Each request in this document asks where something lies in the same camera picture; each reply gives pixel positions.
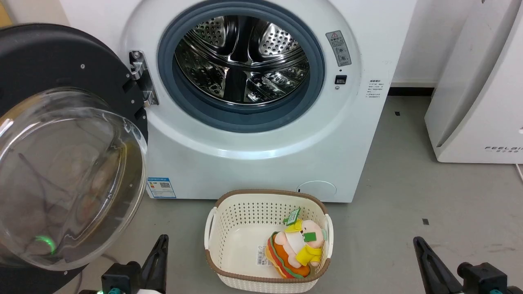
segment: green tag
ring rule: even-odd
[[[316,241],[316,233],[312,232],[303,234],[303,240],[305,242]]]
[[[285,225],[292,225],[295,224],[298,220],[298,215],[300,214],[301,208],[298,207],[296,210],[293,210],[288,218],[284,219],[283,222]]]

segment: brown basket rim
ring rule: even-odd
[[[301,197],[306,198],[309,200],[314,201],[316,204],[319,205],[319,207],[322,209],[324,214],[327,214],[327,208],[325,205],[319,201],[316,197],[311,196],[309,194],[299,193],[299,192],[293,192],[293,191],[286,191],[286,190],[273,190],[273,189],[241,189],[241,190],[234,190],[229,193],[224,194],[218,201],[216,201],[215,207],[220,206],[220,204],[227,198],[233,196],[233,195],[239,195],[239,194],[280,194],[280,195],[286,195],[286,196],[294,196],[294,197]],[[247,280],[247,281],[253,281],[253,282],[269,282],[269,283],[283,283],[283,284],[295,284],[295,283],[307,283],[312,282],[314,280],[319,279],[323,274],[327,271],[327,268],[329,264],[331,263],[331,259],[327,258],[325,260],[325,263],[323,267],[320,269],[320,271],[317,274],[310,275],[308,277],[305,277],[303,279],[283,279],[283,278],[263,278],[263,277],[253,277],[253,276],[246,276],[246,275],[240,275],[240,274],[234,274],[226,272],[222,269],[219,269],[216,264],[211,259],[211,252],[206,249],[205,255],[207,259],[207,263],[212,268],[213,271],[215,271],[217,274],[234,278],[234,279],[240,279],[240,280]]]

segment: concrete floor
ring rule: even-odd
[[[412,246],[418,235],[453,272],[464,261],[490,262],[510,285],[523,287],[523,183],[512,165],[438,163],[423,121],[428,104],[427,97],[387,100],[354,201],[327,204],[334,254],[309,293],[424,293]],[[213,204],[144,198],[107,254],[142,263],[166,233],[168,293],[246,293],[223,284],[204,258]],[[80,289],[100,289],[111,264],[101,257],[87,266]],[[78,277],[59,293],[72,294],[77,283]]]

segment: barcode label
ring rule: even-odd
[[[176,198],[169,178],[148,178],[147,187],[154,198]]]
[[[256,265],[271,266],[270,261],[265,256],[265,248],[267,248],[266,245],[258,246],[258,254],[256,256]]]

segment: warning label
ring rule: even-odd
[[[148,178],[147,188],[154,198],[176,198],[169,178]]]
[[[385,89],[385,84],[381,80],[370,80],[365,97],[378,98],[383,92],[383,89]]]
[[[343,38],[341,31],[332,31],[325,34],[329,43],[331,43],[332,50],[334,51],[334,56],[336,56],[336,61],[338,66],[345,66],[352,64],[350,60],[349,48],[347,43]]]

